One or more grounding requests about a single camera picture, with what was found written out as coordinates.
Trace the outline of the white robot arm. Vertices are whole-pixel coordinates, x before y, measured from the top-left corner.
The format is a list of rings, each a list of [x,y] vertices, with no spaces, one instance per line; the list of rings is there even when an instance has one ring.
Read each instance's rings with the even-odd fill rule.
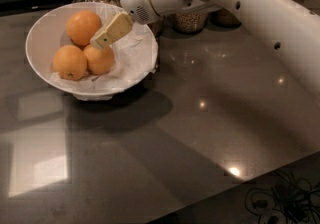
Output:
[[[320,96],[320,16],[292,0],[120,0],[129,20],[149,24],[173,13],[231,12],[279,57],[307,90]]]

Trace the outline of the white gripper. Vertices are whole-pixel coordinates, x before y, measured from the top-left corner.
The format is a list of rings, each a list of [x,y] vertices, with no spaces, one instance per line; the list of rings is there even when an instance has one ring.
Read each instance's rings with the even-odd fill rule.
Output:
[[[122,11],[108,18],[90,39],[93,47],[104,49],[117,42],[131,32],[134,20],[139,24],[149,24],[187,7],[186,0],[120,0],[120,3],[127,13]]]

